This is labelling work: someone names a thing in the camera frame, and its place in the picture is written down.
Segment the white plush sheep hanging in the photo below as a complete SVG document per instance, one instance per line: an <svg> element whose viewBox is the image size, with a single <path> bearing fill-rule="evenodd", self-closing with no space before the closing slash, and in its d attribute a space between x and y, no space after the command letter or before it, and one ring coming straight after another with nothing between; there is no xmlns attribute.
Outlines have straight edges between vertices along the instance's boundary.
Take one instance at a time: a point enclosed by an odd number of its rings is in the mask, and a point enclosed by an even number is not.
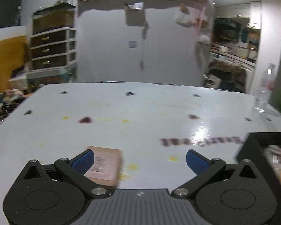
<svg viewBox="0 0 281 225"><path fill-rule="evenodd" d="M210 45L210 37L206 34L202 34L198 37L197 43L202 45Z"/></svg>

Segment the clear water bottle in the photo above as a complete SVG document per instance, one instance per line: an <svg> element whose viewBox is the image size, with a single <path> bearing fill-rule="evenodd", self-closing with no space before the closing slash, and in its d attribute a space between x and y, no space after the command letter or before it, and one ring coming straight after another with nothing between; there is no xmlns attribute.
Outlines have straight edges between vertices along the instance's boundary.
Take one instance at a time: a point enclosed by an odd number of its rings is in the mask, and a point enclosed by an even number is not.
<svg viewBox="0 0 281 225"><path fill-rule="evenodd" d="M255 97L255 109L258 112L264 112L267 109L270 96L275 87L276 73L275 65L270 63L263 72L260 84Z"/></svg>

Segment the brown cardboard box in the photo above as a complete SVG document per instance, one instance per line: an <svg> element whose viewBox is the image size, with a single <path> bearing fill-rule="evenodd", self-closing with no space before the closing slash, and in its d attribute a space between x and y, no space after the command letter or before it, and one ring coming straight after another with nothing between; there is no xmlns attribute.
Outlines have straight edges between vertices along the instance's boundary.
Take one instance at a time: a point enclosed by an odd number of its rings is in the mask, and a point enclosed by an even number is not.
<svg viewBox="0 0 281 225"><path fill-rule="evenodd" d="M89 146L87 149L93 151L94 163L84 176L97 184L117 187L122 168L122 151L95 146Z"/></svg>

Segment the black open storage box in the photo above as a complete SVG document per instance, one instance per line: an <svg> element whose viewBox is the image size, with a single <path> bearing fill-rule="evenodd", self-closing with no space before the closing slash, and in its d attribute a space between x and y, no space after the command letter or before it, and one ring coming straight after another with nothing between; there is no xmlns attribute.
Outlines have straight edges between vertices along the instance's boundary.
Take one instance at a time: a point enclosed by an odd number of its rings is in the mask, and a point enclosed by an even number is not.
<svg viewBox="0 0 281 225"><path fill-rule="evenodd" d="M281 205L281 184L265 156L265 149L270 145L281 146L281 132L249 133L235 158L238 162L249 159L256 165Z"/></svg>

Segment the white drawer cabinet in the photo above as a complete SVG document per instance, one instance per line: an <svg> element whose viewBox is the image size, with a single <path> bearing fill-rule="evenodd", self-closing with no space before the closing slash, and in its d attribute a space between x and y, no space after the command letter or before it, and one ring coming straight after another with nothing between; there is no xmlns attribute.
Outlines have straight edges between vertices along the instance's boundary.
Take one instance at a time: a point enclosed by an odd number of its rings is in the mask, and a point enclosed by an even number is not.
<svg viewBox="0 0 281 225"><path fill-rule="evenodd" d="M76 74L75 5L59 3L32 15L31 78L55 77L66 82Z"/></svg>

